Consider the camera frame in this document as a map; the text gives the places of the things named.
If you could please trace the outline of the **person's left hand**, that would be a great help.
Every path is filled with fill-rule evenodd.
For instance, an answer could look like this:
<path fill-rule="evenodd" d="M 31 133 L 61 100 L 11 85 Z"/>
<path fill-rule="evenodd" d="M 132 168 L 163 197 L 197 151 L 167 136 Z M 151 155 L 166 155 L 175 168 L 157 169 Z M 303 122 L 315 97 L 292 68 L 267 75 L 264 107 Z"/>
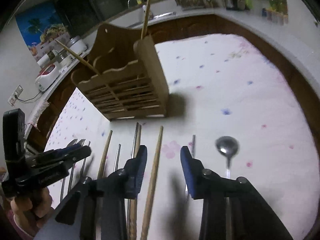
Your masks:
<path fill-rule="evenodd" d="M 33 204 L 29 197 L 15 197 L 11 202 L 11 210 L 15 225 L 30 236 L 35 236 L 53 213 L 53 199 L 47 187 L 38 194 L 39 204 Z"/>

